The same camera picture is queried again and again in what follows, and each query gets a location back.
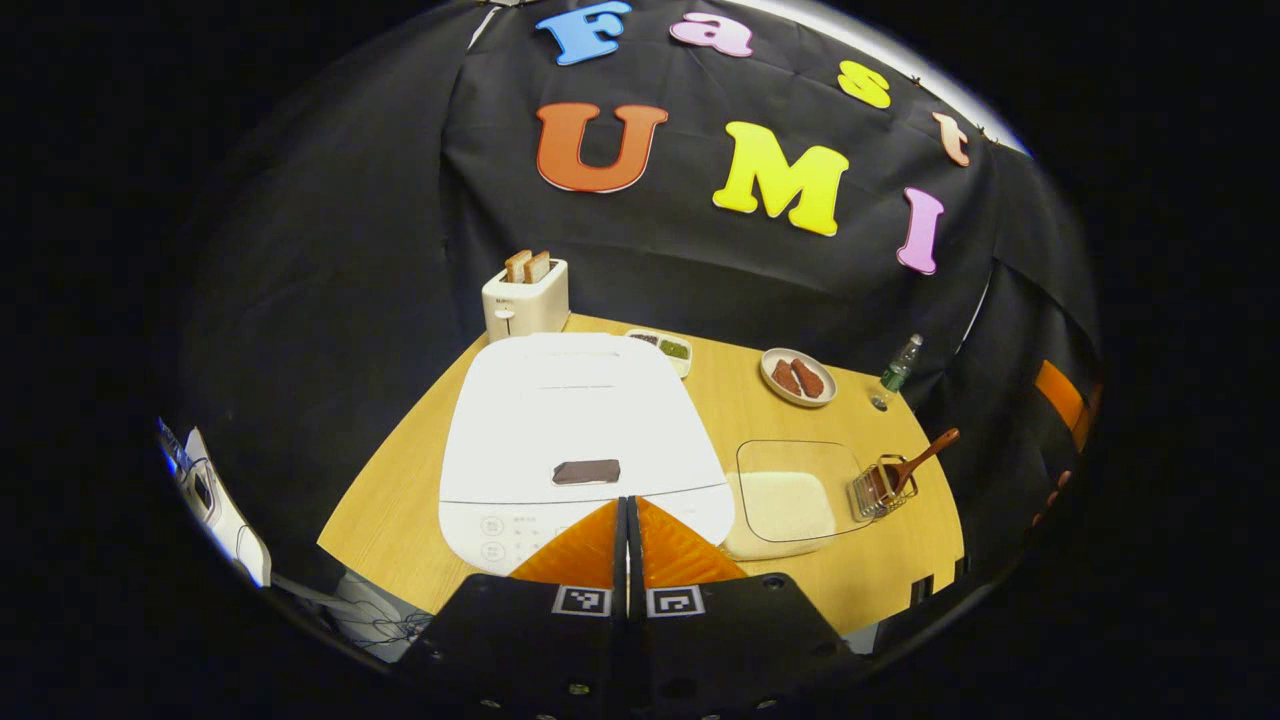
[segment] plate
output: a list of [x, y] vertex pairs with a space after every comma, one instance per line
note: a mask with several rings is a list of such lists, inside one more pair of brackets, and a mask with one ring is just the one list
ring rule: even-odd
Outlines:
[[649, 337], [658, 338], [658, 342], [655, 342], [653, 345], [654, 345], [654, 347], [659, 348], [658, 350], [659, 352], [662, 352], [660, 346], [662, 346], [663, 341], [673, 342], [673, 343], [678, 345], [680, 347], [684, 347], [685, 351], [689, 352], [689, 357], [672, 357], [671, 355], [667, 355], [666, 352], [663, 352], [663, 356], [667, 357], [667, 360], [671, 361], [671, 366], [676, 369], [676, 374], [680, 375], [681, 379], [689, 377], [689, 370], [694, 366], [694, 346], [689, 345], [689, 342], [686, 342], [685, 340], [681, 340], [681, 338], [678, 338], [678, 337], [676, 337], [673, 334], [669, 334], [669, 333], [663, 333], [663, 332], [658, 332], [658, 331], [649, 331], [649, 329], [644, 329], [644, 328], [631, 328], [630, 331], [627, 331], [626, 334], [627, 334], [627, 337], [649, 336]]
[[[809, 397], [804, 395], [804, 391], [800, 391], [801, 395], [791, 395], [773, 379], [773, 368], [778, 364], [778, 360], [791, 363], [796, 357], [808, 365], [815, 375], [822, 378], [822, 395], [818, 397]], [[799, 350], [790, 350], [786, 347], [765, 350], [764, 355], [760, 356], [760, 375], [764, 377], [764, 383], [773, 388], [773, 392], [782, 396], [783, 400], [795, 402], [796, 405], [801, 405], [804, 407], [822, 407], [836, 397], [836, 378], [831, 377], [831, 373], [827, 372], [827, 368], [824, 368], [822, 363], [809, 357]]]

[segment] black fabric backdrop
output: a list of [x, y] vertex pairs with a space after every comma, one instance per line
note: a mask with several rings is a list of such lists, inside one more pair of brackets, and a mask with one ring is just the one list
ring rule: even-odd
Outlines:
[[[193, 223], [209, 250], [184, 328], [180, 420], [205, 432], [276, 569], [315, 587], [337, 579], [315, 538], [381, 439], [484, 332], [480, 286], [524, 247], [570, 263], [579, 313], [877, 374], [922, 333], [904, 395], [931, 434], [961, 427], [942, 461], [963, 520], [1029, 520], [1029, 500], [1015, 511], [992, 489], [998, 477], [1038, 495], [1042, 457], [1056, 455], [1056, 441], [1006, 447], [1033, 397], [1028, 368], [1047, 356], [1087, 395], [1098, 357], [1083, 238], [1034, 163], [874, 58], [737, 5], [632, 3], [616, 53], [559, 67], [534, 26], [582, 5], [499, 10], [466, 50], [489, 8], [453, 4], [371, 44], [251, 138]], [[687, 12], [748, 24], [754, 55], [673, 40]], [[842, 60], [883, 74], [891, 106], [844, 94]], [[644, 177], [607, 195], [545, 182], [535, 113], [563, 101], [600, 108], [581, 151], [594, 165], [617, 156], [614, 108], [667, 110]], [[970, 167], [947, 159], [933, 111], [969, 137]], [[835, 237], [712, 204], [732, 120], [772, 129], [788, 161], [814, 145], [849, 159]], [[933, 275], [896, 259], [909, 186], [946, 206]]]

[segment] bread slice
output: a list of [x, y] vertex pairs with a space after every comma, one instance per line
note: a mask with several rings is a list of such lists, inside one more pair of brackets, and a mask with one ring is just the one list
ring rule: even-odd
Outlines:
[[809, 397], [818, 397], [822, 395], [823, 382], [808, 365], [800, 361], [799, 357], [791, 361], [791, 369], [796, 372], [796, 377], [800, 378], [800, 387], [804, 388], [804, 393]]
[[791, 374], [791, 365], [786, 360], [778, 360], [778, 364], [773, 366], [773, 382], [782, 386], [782, 389], [791, 395], [800, 395], [800, 383]]
[[543, 250], [525, 263], [525, 282], [535, 283], [545, 278], [549, 272], [552, 272], [552, 254], [548, 250]]
[[525, 282], [525, 263], [532, 258], [534, 254], [529, 250], [521, 250], [511, 258], [507, 258], [507, 282], [509, 283], [522, 283]]

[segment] plastic bottle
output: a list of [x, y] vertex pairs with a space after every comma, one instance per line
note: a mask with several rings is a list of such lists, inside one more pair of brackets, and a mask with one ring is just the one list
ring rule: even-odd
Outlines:
[[888, 410], [890, 400], [897, 395], [897, 391], [902, 389], [902, 383], [906, 382], [911, 368], [915, 366], [915, 357], [919, 355], [922, 345], [924, 345], [924, 338], [913, 334], [911, 340], [899, 351], [897, 357], [888, 364], [888, 369], [881, 375], [879, 387], [872, 393], [872, 405], [877, 410]]

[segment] toaster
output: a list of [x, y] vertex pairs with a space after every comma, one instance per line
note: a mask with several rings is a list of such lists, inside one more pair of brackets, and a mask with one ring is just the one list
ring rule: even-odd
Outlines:
[[568, 322], [568, 263], [550, 259], [535, 283], [507, 282], [507, 270], [484, 283], [484, 324], [489, 342], [534, 333], [558, 333]]

